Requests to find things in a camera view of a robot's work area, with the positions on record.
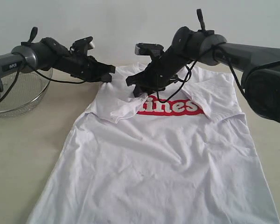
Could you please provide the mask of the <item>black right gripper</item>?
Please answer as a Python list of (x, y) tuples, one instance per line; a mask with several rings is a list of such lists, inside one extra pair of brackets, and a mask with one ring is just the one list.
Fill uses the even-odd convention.
[(142, 72), (126, 78), (127, 86), (136, 85), (133, 90), (135, 97), (164, 90), (166, 86), (173, 83), (173, 77), (180, 70), (180, 56), (177, 54), (162, 53), (150, 57), (151, 62)]

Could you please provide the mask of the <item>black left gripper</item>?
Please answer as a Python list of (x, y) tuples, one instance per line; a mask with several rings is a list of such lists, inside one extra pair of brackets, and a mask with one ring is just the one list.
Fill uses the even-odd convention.
[(79, 52), (73, 52), (69, 57), (66, 57), (65, 64), (67, 73), (71, 77), (86, 82), (109, 83), (112, 81), (112, 76), (109, 73), (115, 73), (115, 66), (104, 63), (98, 64), (96, 59), (91, 59)]

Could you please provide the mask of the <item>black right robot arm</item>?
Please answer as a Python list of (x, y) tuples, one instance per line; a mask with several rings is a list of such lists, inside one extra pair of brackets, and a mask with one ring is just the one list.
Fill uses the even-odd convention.
[(179, 82), (177, 72), (181, 68), (187, 69), (181, 80), (184, 84), (196, 63), (222, 63), (231, 73), (242, 72), (236, 84), (250, 108), (260, 117), (280, 123), (280, 49), (229, 43), (222, 35), (206, 29), (201, 9), (196, 13), (201, 28), (179, 28), (168, 49), (159, 44), (135, 45), (135, 54), (149, 56), (151, 62), (143, 71), (126, 78), (126, 84), (135, 87), (134, 96), (158, 93)]

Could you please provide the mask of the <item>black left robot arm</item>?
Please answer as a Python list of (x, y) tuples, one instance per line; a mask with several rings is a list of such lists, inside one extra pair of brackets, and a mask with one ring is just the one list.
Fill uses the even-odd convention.
[(89, 56), (94, 49), (91, 36), (76, 40), (66, 48), (52, 37), (34, 42), (38, 28), (33, 27), (28, 41), (21, 42), (11, 53), (0, 55), (0, 103), (7, 97), (16, 84), (20, 73), (56, 69), (71, 77), (80, 79), (80, 83), (109, 83), (115, 66), (98, 62)]

